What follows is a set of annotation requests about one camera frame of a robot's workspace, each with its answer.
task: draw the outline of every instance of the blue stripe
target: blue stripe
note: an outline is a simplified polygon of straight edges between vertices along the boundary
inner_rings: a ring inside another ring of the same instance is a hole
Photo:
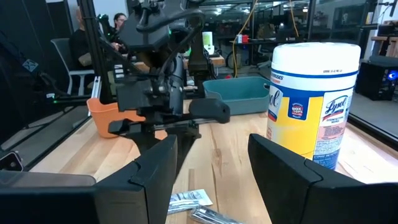
[[[289,73],[289,72],[282,72],[278,71],[276,69],[271,69],[271,71],[276,72],[280,75],[287,75],[290,77],[298,77],[298,78],[341,78],[341,77],[350,77],[352,75],[358,74],[358,71],[356,72],[350,72],[350,73],[344,73],[344,74],[338,74],[338,75],[302,75],[302,74],[295,74],[295,73]]]
[[[331,92],[336,92],[336,91],[344,91],[344,90],[350,90],[354,88],[354,86],[345,88],[342,90],[333,90],[333,91],[308,91],[308,90],[295,90],[292,88],[287,88],[284,86],[277,85],[275,83],[271,83],[271,86],[274,86],[278,88],[282,93],[284,94],[283,97],[319,97],[319,96],[324,96],[325,93],[331,93]]]

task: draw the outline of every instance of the yellow cable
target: yellow cable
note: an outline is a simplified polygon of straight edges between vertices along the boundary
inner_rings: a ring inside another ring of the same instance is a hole
[[[299,32],[297,31],[296,21],[294,20],[294,15],[293,15],[292,0],[289,0],[289,2],[290,2],[290,13],[292,14],[293,26],[294,26],[294,30],[296,31],[296,37],[299,37]]]
[[[236,42],[236,39],[238,38],[238,35],[242,33],[243,29],[248,24],[248,22],[250,20],[250,17],[251,17],[251,14],[254,12],[254,9],[256,8],[257,1],[258,0],[256,0],[256,2],[254,3],[253,8],[251,9],[251,12],[249,14],[249,17],[248,17],[248,19],[246,19],[246,22],[244,23],[241,31],[239,31],[239,33],[236,35],[236,37],[234,39],[234,42],[232,43],[232,57],[234,58],[234,74],[235,74],[234,78],[236,78],[238,76],[238,71],[237,71],[237,68],[236,68],[236,57],[235,57],[235,42]]]

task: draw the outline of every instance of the black cable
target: black cable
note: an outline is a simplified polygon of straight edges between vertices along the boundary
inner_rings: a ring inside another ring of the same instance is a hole
[[[203,24],[195,27],[191,33],[189,33],[178,45],[177,47],[173,50],[173,52],[169,55],[169,57],[166,59],[166,61],[163,63],[162,68],[159,70],[159,74],[164,73],[166,70],[167,66],[171,63],[171,61],[177,56],[177,54],[180,52],[181,49],[184,48],[185,45],[188,44],[193,38],[202,30]]]
[[[199,10],[199,9],[189,9],[189,10],[184,10],[182,12],[179,12],[171,17],[167,17],[165,19],[156,21],[150,26],[143,26],[140,23],[137,25],[137,31],[141,33],[150,33],[150,32],[155,32],[158,29],[160,29],[163,26],[169,25],[170,23],[179,20],[179,19],[184,19],[184,18],[191,18],[191,17],[199,17],[201,20],[201,26],[204,26],[204,21],[205,21],[205,14]]]
[[[146,26],[147,23],[148,23],[148,9],[143,9],[141,19],[138,22],[138,26]]]

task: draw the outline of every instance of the white lid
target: white lid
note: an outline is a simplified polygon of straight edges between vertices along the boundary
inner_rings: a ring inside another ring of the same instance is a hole
[[[345,43],[299,43],[284,44],[275,48],[272,56],[272,68],[275,70],[319,75],[325,70],[339,73],[355,72],[359,67],[361,48]]]

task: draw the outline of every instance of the blue light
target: blue light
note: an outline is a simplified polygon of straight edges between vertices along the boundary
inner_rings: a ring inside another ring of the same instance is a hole
[[[398,71],[397,70],[391,70],[390,73],[387,76],[388,80],[394,81],[398,78]]]

